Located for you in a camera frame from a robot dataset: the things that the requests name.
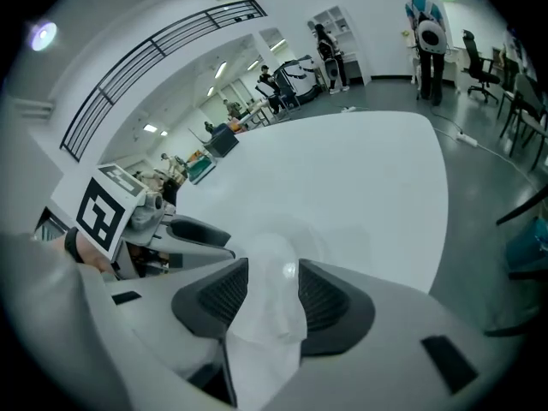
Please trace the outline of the white desk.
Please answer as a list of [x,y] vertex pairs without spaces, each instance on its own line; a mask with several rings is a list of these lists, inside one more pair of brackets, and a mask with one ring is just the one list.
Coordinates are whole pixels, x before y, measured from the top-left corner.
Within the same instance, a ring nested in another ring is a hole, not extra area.
[[366,85],[371,81],[369,64],[357,52],[344,52],[342,59],[350,85]]

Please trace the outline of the black mezzanine railing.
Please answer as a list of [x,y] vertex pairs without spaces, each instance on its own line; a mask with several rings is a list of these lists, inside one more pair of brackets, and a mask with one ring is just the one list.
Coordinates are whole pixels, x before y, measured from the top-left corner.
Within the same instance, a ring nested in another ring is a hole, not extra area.
[[241,0],[201,10],[145,38],[121,57],[89,92],[74,114],[59,148],[80,162],[110,110],[148,71],[197,39],[266,16],[256,0]]

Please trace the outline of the dark dining chair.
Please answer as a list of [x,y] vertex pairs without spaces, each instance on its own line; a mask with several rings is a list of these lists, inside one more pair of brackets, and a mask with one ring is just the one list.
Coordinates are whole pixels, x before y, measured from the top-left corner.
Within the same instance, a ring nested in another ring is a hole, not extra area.
[[509,138],[509,156],[512,157],[519,139],[523,139],[521,148],[525,149],[534,137],[539,137],[539,146],[530,168],[534,171],[543,147],[548,143],[548,106],[544,93],[536,80],[519,73],[515,76],[513,91],[506,91],[503,95],[509,100],[509,112],[499,138]]

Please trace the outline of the blue plastic bin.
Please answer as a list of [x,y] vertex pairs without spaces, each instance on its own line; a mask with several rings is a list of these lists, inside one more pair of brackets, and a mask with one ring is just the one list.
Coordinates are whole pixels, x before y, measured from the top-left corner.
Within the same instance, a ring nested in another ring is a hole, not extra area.
[[541,217],[533,218],[507,242],[505,257],[509,273],[548,271],[548,222]]

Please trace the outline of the white plastic sheet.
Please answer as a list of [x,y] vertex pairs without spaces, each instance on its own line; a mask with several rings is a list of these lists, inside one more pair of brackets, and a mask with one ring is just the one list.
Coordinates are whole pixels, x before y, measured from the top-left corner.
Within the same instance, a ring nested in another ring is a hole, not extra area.
[[374,303],[302,253],[298,237],[269,228],[247,242],[247,295],[230,329],[249,343],[344,353],[372,328]]

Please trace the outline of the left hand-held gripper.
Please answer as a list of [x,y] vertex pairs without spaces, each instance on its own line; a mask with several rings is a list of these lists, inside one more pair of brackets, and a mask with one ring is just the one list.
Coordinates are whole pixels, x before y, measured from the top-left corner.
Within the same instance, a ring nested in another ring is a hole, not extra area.
[[117,280],[188,271],[224,260],[235,253],[224,248],[231,234],[190,217],[168,222],[168,233],[200,245],[182,245],[162,253],[152,246],[161,239],[166,220],[162,194],[116,164],[92,172],[75,216],[75,225],[102,257],[99,269]]

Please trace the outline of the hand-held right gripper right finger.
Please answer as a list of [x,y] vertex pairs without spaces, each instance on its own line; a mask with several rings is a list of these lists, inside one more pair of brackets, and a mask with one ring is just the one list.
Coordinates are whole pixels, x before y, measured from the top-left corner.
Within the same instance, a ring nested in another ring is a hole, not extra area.
[[483,332],[431,296],[300,263],[302,362],[265,411],[477,411],[522,340]]

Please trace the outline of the black wristband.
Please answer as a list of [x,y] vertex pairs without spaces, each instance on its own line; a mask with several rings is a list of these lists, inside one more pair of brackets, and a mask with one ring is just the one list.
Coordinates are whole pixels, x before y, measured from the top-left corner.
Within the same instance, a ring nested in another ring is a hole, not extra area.
[[82,247],[82,235],[76,227],[72,227],[66,232],[63,247],[76,263],[85,263],[85,260],[80,253],[80,248]]

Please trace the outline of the white shelf cabinet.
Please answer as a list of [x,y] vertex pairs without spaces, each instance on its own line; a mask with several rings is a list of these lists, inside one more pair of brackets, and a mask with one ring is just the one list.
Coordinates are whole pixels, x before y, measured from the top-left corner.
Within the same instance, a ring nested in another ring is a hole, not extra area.
[[309,18],[307,26],[314,38],[317,37],[315,26],[318,24],[336,39],[344,58],[351,60],[351,56],[354,56],[357,50],[357,44],[345,10],[339,6],[333,6]]

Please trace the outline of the black office chair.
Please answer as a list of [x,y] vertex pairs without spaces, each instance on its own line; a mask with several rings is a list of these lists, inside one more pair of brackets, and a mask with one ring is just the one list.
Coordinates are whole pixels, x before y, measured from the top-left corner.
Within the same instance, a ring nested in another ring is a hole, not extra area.
[[496,96],[488,90],[491,84],[500,83],[500,78],[492,73],[494,61],[480,56],[472,32],[464,29],[462,31],[462,41],[469,58],[468,74],[472,79],[478,81],[478,85],[471,85],[467,89],[467,95],[470,96],[472,92],[479,92],[483,95],[485,104],[489,102],[490,98],[498,103]]

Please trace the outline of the person's left forearm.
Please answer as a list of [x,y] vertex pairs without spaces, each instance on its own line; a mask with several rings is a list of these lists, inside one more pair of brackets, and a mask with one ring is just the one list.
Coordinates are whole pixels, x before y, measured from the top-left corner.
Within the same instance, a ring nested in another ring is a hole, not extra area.
[[[63,241],[65,234],[66,233],[52,241],[42,241],[42,244],[46,247],[49,247],[50,249],[55,249],[58,252],[64,253],[67,257],[70,257],[72,260],[74,260],[64,250]],[[115,272],[110,265],[110,261],[82,233],[80,234],[82,235],[82,247],[80,248],[80,253],[85,260],[85,263],[83,265],[89,265],[97,269],[100,273],[108,273],[114,276]]]

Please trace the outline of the white and black robot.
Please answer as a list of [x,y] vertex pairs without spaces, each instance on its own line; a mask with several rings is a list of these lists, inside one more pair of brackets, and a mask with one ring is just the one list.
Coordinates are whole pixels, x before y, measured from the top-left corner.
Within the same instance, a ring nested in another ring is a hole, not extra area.
[[315,74],[317,65],[310,55],[287,61],[274,71],[274,80],[283,98],[291,104],[302,105],[314,100],[319,93]]

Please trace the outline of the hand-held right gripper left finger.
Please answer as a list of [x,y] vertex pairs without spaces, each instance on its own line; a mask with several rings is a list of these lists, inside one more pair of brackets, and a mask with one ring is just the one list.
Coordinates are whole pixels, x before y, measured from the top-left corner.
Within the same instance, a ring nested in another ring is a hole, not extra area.
[[227,332],[247,295],[248,262],[107,282],[110,350],[132,411],[233,411]]

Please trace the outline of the round ceiling light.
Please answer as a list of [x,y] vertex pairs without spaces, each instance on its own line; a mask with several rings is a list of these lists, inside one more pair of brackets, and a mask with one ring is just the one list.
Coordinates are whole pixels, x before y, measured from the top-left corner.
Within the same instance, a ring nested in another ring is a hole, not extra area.
[[45,21],[34,26],[30,33],[29,45],[33,51],[46,49],[57,35],[57,25],[52,21]]

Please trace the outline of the black tissue box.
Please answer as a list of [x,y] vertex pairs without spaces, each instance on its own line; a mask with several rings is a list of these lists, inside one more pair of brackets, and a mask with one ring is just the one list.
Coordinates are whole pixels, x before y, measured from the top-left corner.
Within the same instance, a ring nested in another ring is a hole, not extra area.
[[219,133],[204,144],[204,148],[215,158],[224,158],[237,144],[239,140],[229,130],[227,133]]

